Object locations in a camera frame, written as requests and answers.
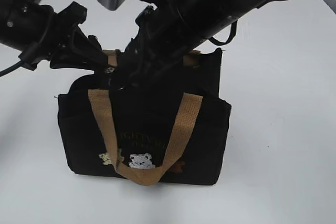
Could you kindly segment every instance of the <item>cream bear patch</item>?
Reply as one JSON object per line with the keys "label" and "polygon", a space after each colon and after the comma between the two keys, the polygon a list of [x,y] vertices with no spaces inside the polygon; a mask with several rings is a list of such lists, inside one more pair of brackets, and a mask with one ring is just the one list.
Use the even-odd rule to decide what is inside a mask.
{"label": "cream bear patch", "polygon": [[153,165],[152,155],[149,153],[146,154],[131,154],[129,163],[131,168],[136,169],[154,169],[155,165]]}

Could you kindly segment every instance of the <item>white background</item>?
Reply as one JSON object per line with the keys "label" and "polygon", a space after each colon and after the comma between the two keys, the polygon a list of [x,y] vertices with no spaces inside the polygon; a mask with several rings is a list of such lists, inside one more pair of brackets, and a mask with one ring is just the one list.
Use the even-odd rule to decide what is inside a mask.
{"label": "white background", "polygon": [[[96,0],[81,26],[124,49],[146,6],[109,12]],[[216,37],[225,40],[228,31]],[[73,174],[55,95],[89,73],[20,69],[0,79],[0,223],[335,223],[336,16],[322,0],[272,3],[240,20],[225,48],[221,98],[233,106],[222,174],[213,187],[142,187]],[[206,42],[203,52],[215,49]],[[0,47],[0,66],[18,51]]]}

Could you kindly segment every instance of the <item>screw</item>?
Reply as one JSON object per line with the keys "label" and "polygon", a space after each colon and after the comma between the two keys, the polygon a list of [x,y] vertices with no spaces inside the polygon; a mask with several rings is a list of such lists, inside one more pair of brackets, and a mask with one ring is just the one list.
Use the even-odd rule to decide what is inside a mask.
{"label": "screw", "polygon": [[115,70],[115,68],[113,68],[113,67],[109,67],[109,68],[107,68],[107,69],[105,70],[105,73],[113,73],[114,70]]}
{"label": "screw", "polygon": [[22,12],[26,13],[28,11],[28,6],[25,5],[24,7],[22,7]]}

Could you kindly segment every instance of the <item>black pipe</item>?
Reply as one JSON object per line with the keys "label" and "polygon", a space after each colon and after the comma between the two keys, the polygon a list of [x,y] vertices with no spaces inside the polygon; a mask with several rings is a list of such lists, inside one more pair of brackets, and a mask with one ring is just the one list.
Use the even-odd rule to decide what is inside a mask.
{"label": "black pipe", "polygon": [[0,43],[24,51],[39,41],[49,11],[27,0],[0,0]]}

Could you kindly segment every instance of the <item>fabric bag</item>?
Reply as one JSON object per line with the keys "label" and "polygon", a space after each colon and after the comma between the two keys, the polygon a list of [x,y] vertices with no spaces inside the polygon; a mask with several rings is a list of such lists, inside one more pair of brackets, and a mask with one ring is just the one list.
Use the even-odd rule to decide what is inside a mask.
{"label": "fabric bag", "polygon": [[221,55],[200,55],[196,67],[185,61],[150,91],[101,90],[94,75],[77,80],[59,96],[70,169],[141,185],[216,183],[231,109],[218,98]]}

